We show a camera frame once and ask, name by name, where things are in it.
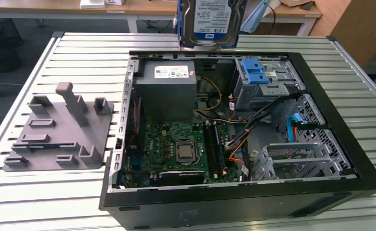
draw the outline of open computer tower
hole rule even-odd
[[[314,216],[376,169],[298,53],[130,52],[100,210],[128,230]]]

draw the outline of gray power supply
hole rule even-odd
[[[192,61],[146,62],[134,87],[148,123],[192,121],[196,92]]]

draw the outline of cardboard box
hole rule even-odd
[[[282,4],[292,7],[292,6],[302,5],[308,2],[310,2],[312,0],[280,0],[280,1],[281,1]]]
[[[122,5],[125,0],[105,0],[106,4]]]

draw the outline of chip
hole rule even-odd
[[[176,142],[176,161],[189,165],[196,160],[194,140]]]

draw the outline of white label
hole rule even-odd
[[[233,102],[229,102],[229,110],[234,111],[234,103]]]
[[[125,13],[125,11],[106,11],[106,13]]]
[[[272,72],[265,72],[265,76],[266,76],[266,77],[276,77],[274,71],[272,71]]]
[[[213,34],[205,34],[205,39],[213,39]]]
[[[250,153],[249,157],[256,157],[256,156],[257,156],[257,153],[258,153],[258,151],[252,150],[252,153]]]
[[[194,33],[225,34],[228,31],[230,8],[228,0],[196,0],[194,3]]]
[[[248,176],[248,173],[249,173],[249,170],[248,168],[245,167],[245,165],[241,166],[241,172]]]
[[[188,66],[156,66],[154,78],[188,78]]]

